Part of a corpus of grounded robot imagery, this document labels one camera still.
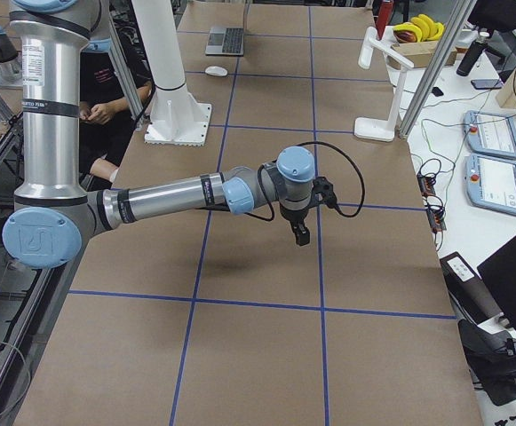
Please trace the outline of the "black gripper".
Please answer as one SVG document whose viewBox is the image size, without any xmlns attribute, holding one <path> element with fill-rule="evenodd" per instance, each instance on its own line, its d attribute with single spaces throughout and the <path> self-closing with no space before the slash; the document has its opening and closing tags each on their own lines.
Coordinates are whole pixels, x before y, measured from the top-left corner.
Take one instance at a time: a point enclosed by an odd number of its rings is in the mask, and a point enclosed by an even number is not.
<svg viewBox="0 0 516 426">
<path fill-rule="evenodd" d="M 298 246 L 308 245 L 310 243 L 310 231 L 305 224 L 308 208 L 289 209 L 281 205 L 280 212 L 282 217 L 290 223 L 291 230 L 295 235 L 296 244 Z"/>
</svg>

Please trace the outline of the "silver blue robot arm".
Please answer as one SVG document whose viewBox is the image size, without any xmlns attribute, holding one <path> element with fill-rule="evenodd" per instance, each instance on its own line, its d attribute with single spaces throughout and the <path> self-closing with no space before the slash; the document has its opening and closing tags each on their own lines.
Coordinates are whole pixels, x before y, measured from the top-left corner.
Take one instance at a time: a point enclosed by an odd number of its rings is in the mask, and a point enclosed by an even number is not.
<svg viewBox="0 0 516 426">
<path fill-rule="evenodd" d="M 13 1 L 10 23 L 22 42 L 24 180 L 2 231 L 8 253 L 36 268 L 61 266 L 95 235 L 119 225 L 190 209 L 246 214 L 278 202 L 299 245 L 313 199 L 315 162 L 285 148 L 257 170 L 237 167 L 166 185 L 85 191 L 79 183 L 80 58 L 110 40 L 104 1 Z"/>
</svg>

